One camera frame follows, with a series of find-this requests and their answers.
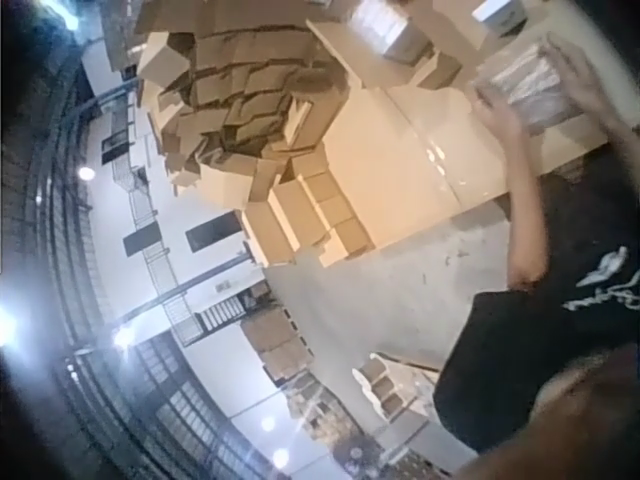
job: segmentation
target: stack of cardboard boxes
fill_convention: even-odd
[[[332,448],[360,433],[358,426],[327,388],[311,373],[304,372],[284,390],[291,418],[316,441]]]
[[[243,321],[242,330],[274,380],[292,378],[313,361],[313,355],[281,307]]]
[[[353,377],[362,393],[385,420],[391,420],[404,410],[437,421],[433,406],[433,390],[438,374],[418,364],[372,353]]]
[[[329,172],[322,138],[347,96],[345,72],[306,27],[302,0],[144,4],[138,65],[174,192],[195,188],[241,212],[263,266],[318,247],[324,266],[368,248]],[[282,8],[277,14],[276,8]]]

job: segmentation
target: dark window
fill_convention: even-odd
[[[127,80],[131,80],[132,78],[135,78],[135,76],[138,74],[137,70],[138,70],[137,65],[130,65],[124,70],[121,70],[120,75],[122,76],[122,81],[126,82]]]
[[[102,164],[112,162],[116,158],[129,153],[129,130],[114,133],[102,141]]]
[[[141,228],[137,232],[122,239],[124,249],[127,252],[127,257],[131,257],[161,240],[162,235],[160,234],[158,222],[153,222],[152,224],[147,225],[146,227]]]
[[[192,228],[186,235],[191,251],[195,253],[241,231],[236,214],[228,212]]]

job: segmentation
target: box on floor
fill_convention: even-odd
[[[293,262],[293,249],[267,202],[249,202],[242,211],[242,224],[251,253],[263,267]]]
[[[324,226],[298,180],[275,185],[268,201],[294,252],[323,240]]]

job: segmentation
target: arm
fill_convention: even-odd
[[[511,194],[507,284],[530,290],[547,272],[549,251],[540,186],[531,166],[529,134],[506,99],[488,85],[471,92],[474,110],[500,142]]]
[[[555,67],[565,93],[607,134],[640,190],[640,138],[625,124],[602,88],[584,51],[557,35],[549,34],[542,53]]]

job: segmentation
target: wrapped package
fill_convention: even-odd
[[[556,69],[540,54],[541,43],[523,52],[500,52],[478,68],[472,84],[489,82],[507,96],[532,133],[580,114],[564,94]]]

